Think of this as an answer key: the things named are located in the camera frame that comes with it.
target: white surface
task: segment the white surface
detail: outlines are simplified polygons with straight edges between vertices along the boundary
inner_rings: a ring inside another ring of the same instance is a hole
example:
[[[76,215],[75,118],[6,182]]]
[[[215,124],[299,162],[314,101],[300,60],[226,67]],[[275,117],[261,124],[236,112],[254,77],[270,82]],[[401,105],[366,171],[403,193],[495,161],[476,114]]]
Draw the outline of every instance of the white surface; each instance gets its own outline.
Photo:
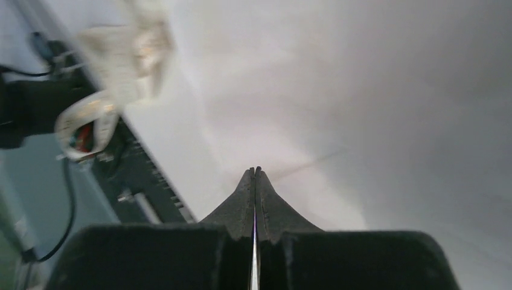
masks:
[[[423,230],[463,289],[509,289],[511,5],[174,1],[180,59],[126,117],[199,219],[260,165],[322,228]]]
[[[46,70],[43,60],[38,58],[28,45],[29,29],[19,19],[8,0],[0,0],[0,63],[28,71],[41,73]],[[7,74],[9,80],[26,77]]]

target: black plastic part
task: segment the black plastic part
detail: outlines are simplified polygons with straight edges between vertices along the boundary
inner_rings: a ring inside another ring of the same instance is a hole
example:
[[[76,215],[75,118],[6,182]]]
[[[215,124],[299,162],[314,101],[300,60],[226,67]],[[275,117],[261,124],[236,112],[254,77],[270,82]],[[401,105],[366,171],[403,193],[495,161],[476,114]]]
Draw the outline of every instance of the black plastic part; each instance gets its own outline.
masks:
[[[0,149],[16,149],[23,145],[25,135],[16,123],[3,121],[0,123]]]
[[[237,289],[233,243],[213,225],[88,228],[69,241],[45,289]]]
[[[246,170],[235,192],[203,219],[201,224],[224,226],[235,240],[227,249],[232,254],[228,263],[231,272],[239,279],[233,280],[230,289],[249,289],[252,271],[254,241],[254,168]]]
[[[427,234],[323,232],[258,167],[199,225],[97,227],[65,248],[47,289],[459,289]]]
[[[186,222],[180,212],[183,204],[123,120],[104,153],[114,159],[96,158],[92,173],[121,222],[148,222],[137,203],[118,202],[125,189],[143,193],[162,222]]]
[[[34,248],[30,248],[26,251],[22,251],[21,254],[21,262],[23,263],[33,263],[37,260],[36,252]]]
[[[5,111],[5,99],[7,98],[7,82],[4,79],[4,76],[0,74],[0,117],[2,117],[2,113]]]
[[[273,289],[459,289],[439,245],[418,232],[287,233]]]
[[[284,232],[322,232],[295,211],[274,190],[267,174],[256,168],[255,173],[255,212],[258,243],[258,268],[260,289],[276,288],[273,272],[273,244],[280,241]]]
[[[92,93],[73,84],[69,80],[9,83],[6,104],[15,110],[12,120],[25,136],[53,133],[60,113]]]

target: white tape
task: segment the white tape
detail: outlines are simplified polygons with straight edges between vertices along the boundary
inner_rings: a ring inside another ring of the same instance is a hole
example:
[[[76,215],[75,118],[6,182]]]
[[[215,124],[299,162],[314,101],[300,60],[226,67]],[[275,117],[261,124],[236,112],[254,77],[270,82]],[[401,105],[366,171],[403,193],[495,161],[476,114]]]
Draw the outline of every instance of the white tape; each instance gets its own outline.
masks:
[[[102,151],[110,142],[124,107],[155,95],[158,65],[170,52],[159,0],[118,0],[117,3],[126,12],[129,25],[90,28],[78,36],[85,46],[86,58],[106,90],[75,103],[57,119],[57,140],[63,153],[72,160]],[[94,122],[92,151],[72,148],[71,138],[90,122]]]
[[[142,76],[155,73],[155,66],[169,53],[170,41],[164,28],[163,25],[155,25],[135,38],[133,48]]]
[[[71,160],[80,160],[102,151],[112,138],[118,115],[114,104],[100,91],[80,100],[66,109],[57,118],[55,133],[62,152]],[[94,146],[91,152],[81,152],[70,146],[75,132],[85,124],[94,122]]]

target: black wire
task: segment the black wire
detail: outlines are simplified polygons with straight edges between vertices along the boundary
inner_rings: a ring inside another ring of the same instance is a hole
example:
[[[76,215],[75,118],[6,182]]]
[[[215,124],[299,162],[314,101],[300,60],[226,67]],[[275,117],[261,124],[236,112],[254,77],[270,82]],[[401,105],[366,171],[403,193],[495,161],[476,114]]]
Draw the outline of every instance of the black wire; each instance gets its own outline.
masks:
[[[15,73],[15,74],[19,74],[19,75],[27,76],[27,77],[43,77],[43,76],[47,76],[47,75],[51,74],[51,71],[34,74],[32,72],[20,71],[18,69],[11,68],[9,66],[0,65],[0,73]]]
[[[77,201],[75,196],[75,188],[73,187],[73,181],[71,180],[71,163],[69,162],[69,159],[64,158],[62,159],[62,170],[64,173],[64,181],[66,185],[66,189],[69,196],[69,220],[68,220],[68,226],[66,227],[66,231],[64,232],[64,235],[60,238],[59,242],[55,247],[44,257],[39,258],[36,260],[36,262],[44,262],[48,260],[49,258],[53,257],[55,253],[62,247],[64,242],[66,242],[66,239],[68,238],[71,228],[73,227],[73,224],[75,222],[76,212],[77,212]]]

